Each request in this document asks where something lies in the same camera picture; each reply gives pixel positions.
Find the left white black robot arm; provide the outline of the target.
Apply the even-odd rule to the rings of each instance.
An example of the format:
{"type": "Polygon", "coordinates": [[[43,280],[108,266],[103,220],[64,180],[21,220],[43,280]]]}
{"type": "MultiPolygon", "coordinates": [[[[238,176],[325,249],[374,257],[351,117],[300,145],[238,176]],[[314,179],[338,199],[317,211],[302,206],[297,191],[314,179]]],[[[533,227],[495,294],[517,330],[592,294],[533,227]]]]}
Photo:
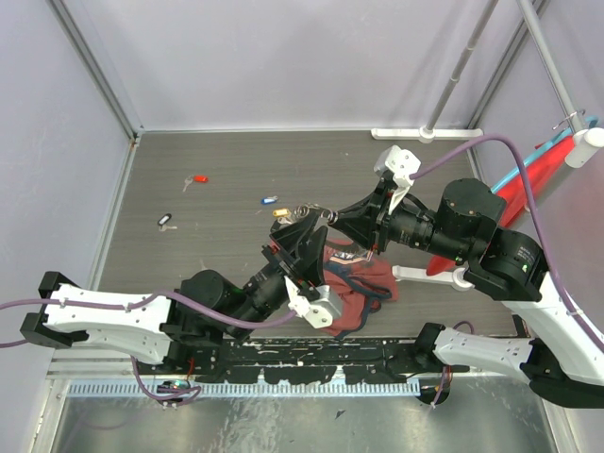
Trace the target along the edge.
{"type": "Polygon", "coordinates": [[[183,371],[186,348],[245,340],[258,329],[307,318],[317,326],[333,317],[323,312],[327,287],[323,253],[327,227],[318,217],[281,226],[261,252],[266,264],[239,287],[205,269],[172,291],[107,293],[80,288],[58,272],[44,275],[38,310],[20,327],[29,344],[66,349],[85,344],[127,354],[168,374],[183,371]]]}

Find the key with yellow tag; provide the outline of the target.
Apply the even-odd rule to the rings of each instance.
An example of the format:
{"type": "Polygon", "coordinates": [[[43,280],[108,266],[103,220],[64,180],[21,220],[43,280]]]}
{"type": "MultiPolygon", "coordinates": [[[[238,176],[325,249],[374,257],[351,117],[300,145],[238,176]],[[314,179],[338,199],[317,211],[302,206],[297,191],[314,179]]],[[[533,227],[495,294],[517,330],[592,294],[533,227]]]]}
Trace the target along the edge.
{"type": "Polygon", "coordinates": [[[277,209],[273,211],[277,224],[279,226],[288,226],[294,223],[294,215],[289,209],[277,209]]]}

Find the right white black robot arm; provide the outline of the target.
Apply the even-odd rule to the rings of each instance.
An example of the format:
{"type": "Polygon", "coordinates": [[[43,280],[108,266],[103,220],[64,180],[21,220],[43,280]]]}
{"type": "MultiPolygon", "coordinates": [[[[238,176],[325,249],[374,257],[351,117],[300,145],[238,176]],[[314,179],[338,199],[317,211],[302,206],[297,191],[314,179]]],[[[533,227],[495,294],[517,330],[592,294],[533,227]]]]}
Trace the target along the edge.
{"type": "Polygon", "coordinates": [[[445,186],[439,208],[417,202],[393,207],[394,182],[383,177],[361,201],[339,210],[329,224],[361,247],[383,252],[400,243],[464,266],[464,281],[502,303],[534,332],[499,339],[425,324],[413,357],[427,372],[467,366],[526,383],[542,399],[569,409],[603,406],[603,349],[588,321],[571,313],[554,285],[553,267],[530,236],[500,226],[506,201],[475,178],[445,186]]]}

